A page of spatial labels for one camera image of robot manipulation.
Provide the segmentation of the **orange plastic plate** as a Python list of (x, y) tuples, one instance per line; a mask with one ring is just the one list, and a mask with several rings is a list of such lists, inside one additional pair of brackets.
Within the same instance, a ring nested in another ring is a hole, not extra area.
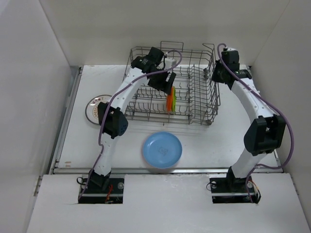
[(167, 96), (167, 100), (166, 100), (167, 112), (170, 112), (172, 110), (172, 102), (173, 102), (173, 86), (171, 87), (171, 92)]

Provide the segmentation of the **lime green plastic plate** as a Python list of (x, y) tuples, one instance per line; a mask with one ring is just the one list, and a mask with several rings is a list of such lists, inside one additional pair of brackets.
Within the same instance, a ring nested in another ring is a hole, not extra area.
[(175, 107), (176, 107), (176, 91), (175, 87), (172, 87), (172, 106), (171, 106), (171, 111), (175, 112)]

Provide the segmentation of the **light blue plastic plate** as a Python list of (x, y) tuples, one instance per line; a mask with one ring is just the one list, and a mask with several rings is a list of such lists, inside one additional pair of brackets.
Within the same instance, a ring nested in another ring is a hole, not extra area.
[(156, 132), (146, 138), (142, 145), (145, 162), (158, 169), (171, 168), (182, 156), (180, 140), (169, 132)]

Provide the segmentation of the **white plate orange sunburst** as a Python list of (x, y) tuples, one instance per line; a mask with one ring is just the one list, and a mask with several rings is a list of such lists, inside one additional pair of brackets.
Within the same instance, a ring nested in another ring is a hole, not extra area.
[(85, 108), (85, 116), (87, 120), (95, 125), (99, 124), (98, 105), (103, 102), (106, 103), (111, 99), (111, 95), (99, 95), (91, 99)]

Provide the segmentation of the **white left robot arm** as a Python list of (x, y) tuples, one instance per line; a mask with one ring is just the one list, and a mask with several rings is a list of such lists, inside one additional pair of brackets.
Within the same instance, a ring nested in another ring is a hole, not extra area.
[(87, 189), (94, 188), (100, 193), (108, 189), (114, 147), (118, 138), (127, 130), (125, 110), (136, 91), (142, 85), (148, 84), (154, 89), (169, 94), (175, 77), (173, 69), (179, 63), (163, 54), (138, 56), (131, 63), (117, 92), (108, 102), (101, 102), (98, 105), (100, 125), (98, 144), (101, 151), (89, 172)]

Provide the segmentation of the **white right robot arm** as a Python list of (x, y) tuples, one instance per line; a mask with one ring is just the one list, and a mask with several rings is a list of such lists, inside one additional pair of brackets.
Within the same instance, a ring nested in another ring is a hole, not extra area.
[(228, 169), (226, 177), (211, 178), (210, 184), (216, 185), (213, 193), (245, 194), (251, 191), (247, 185), (252, 182), (252, 172), (263, 166), (260, 161), (266, 155), (281, 146), (284, 131), (290, 125), (276, 107), (260, 96), (248, 70), (240, 69), (237, 50), (224, 47), (218, 55), (211, 79), (226, 84), (236, 95), (248, 114), (250, 126), (237, 162)]

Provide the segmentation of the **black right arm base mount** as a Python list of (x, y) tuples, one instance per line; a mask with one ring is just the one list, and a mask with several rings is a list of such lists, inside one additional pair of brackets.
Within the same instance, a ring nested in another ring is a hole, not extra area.
[(231, 182), (226, 177), (210, 177), (209, 186), (213, 204), (254, 203), (261, 200), (261, 193), (250, 178)]

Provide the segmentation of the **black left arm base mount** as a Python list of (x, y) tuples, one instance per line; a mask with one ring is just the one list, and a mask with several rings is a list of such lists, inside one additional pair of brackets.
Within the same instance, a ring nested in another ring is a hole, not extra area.
[(76, 181), (80, 185), (78, 194), (79, 204), (123, 204), (124, 176), (110, 177), (108, 185), (104, 190), (89, 182), (83, 194), (82, 191), (87, 177), (78, 177)]

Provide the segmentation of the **aluminium table edge rail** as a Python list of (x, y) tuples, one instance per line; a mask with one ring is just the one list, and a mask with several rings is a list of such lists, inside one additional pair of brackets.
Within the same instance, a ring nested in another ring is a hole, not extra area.
[[(52, 153), (43, 174), (86, 174), (100, 153), (99, 126), (85, 116), (87, 103), (95, 96), (112, 95), (119, 88), (124, 65), (73, 67), (73, 78), (57, 123)], [(249, 127), (248, 116), (238, 98), (220, 86), (221, 105), (210, 126), (193, 123), (129, 121), (125, 135), (116, 145), (113, 173), (124, 174), (198, 174), (225, 173), (243, 151), (243, 137)], [(148, 165), (142, 146), (152, 133), (166, 131), (178, 137), (182, 156), (169, 169)]]

